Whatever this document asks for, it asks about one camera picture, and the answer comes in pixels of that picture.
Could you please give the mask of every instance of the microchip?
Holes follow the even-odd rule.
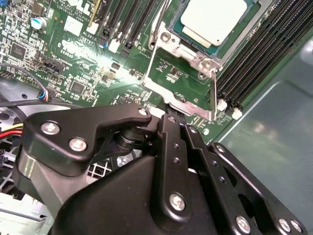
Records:
[[[74,81],[72,88],[70,90],[76,94],[82,94],[84,88],[85,86],[83,84],[80,84],[79,82]]]
[[[171,75],[176,75],[177,72],[178,70],[175,69],[174,67],[171,69]]]
[[[20,46],[20,45],[18,45],[16,43],[12,44],[11,52],[10,52],[10,54],[12,56],[14,56],[17,59],[23,60],[24,57],[25,57],[25,53],[26,53],[26,49],[25,48],[23,48],[22,46]]]
[[[33,6],[31,7],[31,13],[33,13],[36,16],[42,16],[44,13],[44,7],[40,6],[37,3],[34,3]]]
[[[111,67],[112,67],[112,69],[115,69],[115,70],[119,70],[119,68],[121,67],[119,64],[117,64],[117,63],[113,63],[112,65],[111,65]]]

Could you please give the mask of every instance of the silver screw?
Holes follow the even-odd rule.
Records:
[[[217,145],[216,147],[217,147],[217,149],[218,149],[220,152],[222,152],[222,153],[225,152],[225,150],[224,150],[221,146]]]
[[[144,110],[144,109],[138,109],[138,112],[139,112],[141,115],[144,115],[144,116],[147,116],[147,115],[148,115],[147,111]]]
[[[250,225],[245,218],[239,215],[236,217],[236,222],[240,230],[243,231],[245,234],[249,234],[251,232]]]
[[[82,152],[87,148],[87,143],[79,138],[73,138],[69,141],[69,146],[76,152]]]
[[[60,132],[60,127],[53,122],[46,122],[41,125],[41,130],[47,135],[56,135]]]
[[[279,221],[279,223],[280,223],[280,226],[282,226],[282,228],[283,228],[286,232],[288,232],[288,233],[291,232],[291,228],[289,227],[289,224],[287,223],[287,221],[285,221],[284,219],[279,219],[278,221]]]
[[[173,117],[168,117],[167,119],[169,119],[170,122],[172,122],[172,123],[176,123],[176,120],[175,120],[175,118],[173,118]]]
[[[194,128],[193,126],[189,126],[189,129],[191,130],[192,133],[196,133],[197,132],[196,128]]]
[[[172,193],[170,195],[170,203],[172,207],[177,211],[183,211],[186,207],[184,199],[177,193]]]
[[[205,128],[203,131],[202,131],[202,134],[204,134],[205,136],[207,136],[208,134],[210,134],[210,130]]]
[[[291,222],[291,224],[294,226],[294,228],[297,229],[297,231],[298,231],[299,233],[302,233],[302,228],[300,227],[300,225],[299,225],[295,220],[292,220],[292,221],[290,221],[290,222]]]
[[[167,32],[164,32],[161,34],[161,40],[165,43],[167,43],[168,41],[170,41],[171,39],[171,35]]]

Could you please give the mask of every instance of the black cable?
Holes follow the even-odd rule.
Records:
[[[69,107],[71,109],[79,109],[82,106],[76,104],[69,104],[62,101],[52,100],[51,102],[44,102],[40,99],[31,99],[31,100],[18,100],[18,101],[8,101],[8,102],[0,102],[0,108],[11,108],[17,106],[27,106],[27,105],[58,105],[63,107]]]
[[[16,66],[16,65],[11,65],[11,64],[8,64],[8,63],[0,63],[0,67],[2,67],[2,66],[4,66],[4,67],[12,67],[12,68],[15,68],[15,69],[17,69],[19,71],[22,71],[23,73],[25,73],[26,75],[31,77],[31,79],[33,79],[44,92],[47,92],[47,88],[34,75],[32,75],[26,69],[23,69],[22,67],[19,67],[19,66]]]

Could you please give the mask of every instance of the green circuit board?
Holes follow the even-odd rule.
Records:
[[[128,1],[125,9],[130,7],[131,2]],[[152,55],[147,45],[151,23],[162,2],[162,0],[156,1],[137,45],[132,48],[127,58],[120,53],[122,47],[117,53],[112,53],[99,45],[101,28],[95,34],[86,31],[95,6],[92,1],[28,0],[2,7],[0,8],[0,61],[19,65],[31,71],[55,93],[56,98],[65,102],[84,107],[135,102],[147,109],[152,106],[162,108],[164,107],[162,97],[141,84]],[[34,30],[30,26],[31,8],[36,3],[44,7],[43,17],[46,20],[44,30]],[[85,8],[86,4],[90,6],[87,9],[89,15],[78,9]],[[115,1],[109,11],[116,7],[114,4]],[[179,4],[180,0],[172,0],[164,16],[165,22],[170,21]],[[134,21],[138,20],[139,12],[134,17]],[[22,58],[17,58],[18,56],[12,53],[14,43],[25,48]],[[62,63],[65,66],[64,71],[55,75],[37,68],[33,60],[38,51]],[[34,81],[21,76],[20,72],[10,68],[5,70],[14,74],[15,79],[37,86]],[[153,81],[172,91],[177,98],[208,109],[209,81],[200,81],[197,76],[198,71],[191,68],[187,61],[176,58],[162,49],[158,49],[149,75]],[[223,112],[218,113],[215,121],[207,121],[198,116],[186,117],[186,119],[201,133],[204,129],[209,130],[209,132],[206,130],[206,135],[203,135],[206,143],[212,141],[227,125],[234,122]]]

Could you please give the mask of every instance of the black arm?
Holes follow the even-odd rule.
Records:
[[[133,149],[142,157],[87,185],[91,163]],[[14,171],[56,218],[52,235],[307,234],[224,146],[208,148],[173,112],[159,119],[132,104],[32,115]]]

